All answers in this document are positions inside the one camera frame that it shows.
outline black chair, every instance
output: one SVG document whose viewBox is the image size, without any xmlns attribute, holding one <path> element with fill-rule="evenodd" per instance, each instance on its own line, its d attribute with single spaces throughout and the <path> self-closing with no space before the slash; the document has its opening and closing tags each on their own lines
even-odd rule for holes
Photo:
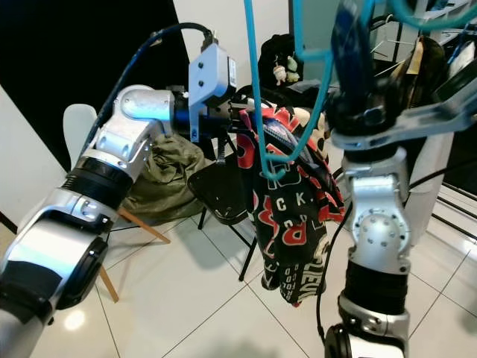
<svg viewBox="0 0 477 358">
<path fill-rule="evenodd" d="M 221 224 L 230 227 L 249 248 L 247 258 L 238 276 L 238 280 L 243 281 L 256 247 L 256 237 L 250 243 L 232 226 L 244 220 L 247 217 L 247 211 L 240 171 L 237 166 L 237 150 L 228 136 L 226 141 L 232 148 L 233 154 L 225 157 L 225 164 L 218 164 L 216 161 L 194 173 L 189 178 L 187 186 L 204 206 L 198 229 L 202 230 L 203 220 L 208 210 Z"/>
</svg>

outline tiled floor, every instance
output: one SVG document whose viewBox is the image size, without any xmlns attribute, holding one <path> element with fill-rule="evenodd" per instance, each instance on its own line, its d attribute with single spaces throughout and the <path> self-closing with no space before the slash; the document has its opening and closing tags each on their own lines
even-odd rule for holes
<svg viewBox="0 0 477 358">
<path fill-rule="evenodd" d="M 475 204 L 443 195 L 474 212 Z M 475 222 L 436 205 L 474 234 Z M 158 227 L 172 243 L 131 228 L 111 233 L 105 266 L 120 301 L 98 280 L 80 305 L 58 312 L 34 358 L 280 358 L 323 357 L 315 299 L 299 308 L 260 285 L 261 257 L 253 256 L 244 283 L 238 273 L 246 246 L 214 218 L 198 216 Z M 337 225 L 327 225 L 331 236 Z M 252 239 L 250 225 L 238 225 Z M 325 327 L 338 323 L 336 297 L 344 286 L 350 235 L 341 233 L 326 279 Z M 411 357 L 474 357 L 477 349 L 477 245 L 432 219 L 412 251 L 407 308 Z"/>
</svg>

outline chair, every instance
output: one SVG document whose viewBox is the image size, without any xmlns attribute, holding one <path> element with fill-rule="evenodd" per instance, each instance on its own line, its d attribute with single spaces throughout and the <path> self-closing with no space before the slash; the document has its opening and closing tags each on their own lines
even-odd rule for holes
<svg viewBox="0 0 477 358">
<path fill-rule="evenodd" d="M 65 109 L 63 114 L 63 134 L 65 136 L 66 147 L 68 148 L 69 158 L 72 162 L 72 168 L 75 166 L 80 156 L 81 149 L 84 144 L 84 140 L 92 127 L 93 122 L 96 119 L 96 111 L 88 104 L 72 104 Z M 159 240 L 166 244 L 170 244 L 171 241 L 154 230 L 152 227 L 144 223 L 141 219 L 137 218 L 133 214 L 129 213 L 125 208 L 120 207 L 118 214 L 129 222 L 133 222 L 142 229 L 149 233 L 152 233 Z M 116 303 L 119 301 L 118 293 L 116 292 L 111 279 L 109 278 L 106 269 L 101 266 L 99 276 L 104 282 L 108 292 Z"/>
<path fill-rule="evenodd" d="M 230 227 L 249 248 L 247 258 L 238 276 L 238 280 L 243 281 L 256 247 L 256 237 L 250 243 L 232 226 L 247 217 L 247 210 L 245 209 L 241 174 L 237 166 L 237 150 L 228 136 L 226 140 L 233 150 L 233 154 L 225 157 L 225 164 L 220 165 L 216 161 L 194 173 L 189 178 L 187 186 L 204 205 L 198 229 L 202 230 L 203 220 L 208 210 L 221 224 Z"/>
</svg>

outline black wall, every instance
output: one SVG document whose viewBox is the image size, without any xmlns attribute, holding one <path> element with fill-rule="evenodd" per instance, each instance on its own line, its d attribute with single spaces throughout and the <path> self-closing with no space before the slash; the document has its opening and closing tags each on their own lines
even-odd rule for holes
<svg viewBox="0 0 477 358">
<path fill-rule="evenodd" d="M 0 84 L 69 170 L 65 108 L 99 111 L 136 49 L 175 23 L 172 0 L 0 0 Z M 173 35 L 137 63 L 128 84 L 187 85 L 188 64 L 182 36 Z"/>
</svg>

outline black chair seat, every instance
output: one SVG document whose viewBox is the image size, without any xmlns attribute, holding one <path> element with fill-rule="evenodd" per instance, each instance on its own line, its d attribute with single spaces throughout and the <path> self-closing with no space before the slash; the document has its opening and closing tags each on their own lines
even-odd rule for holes
<svg viewBox="0 0 477 358">
<path fill-rule="evenodd" d="M 213 163 L 189 178 L 187 185 L 216 219 L 225 225 L 238 224 L 247 217 L 237 157 L 231 154 L 226 164 Z"/>
</svg>

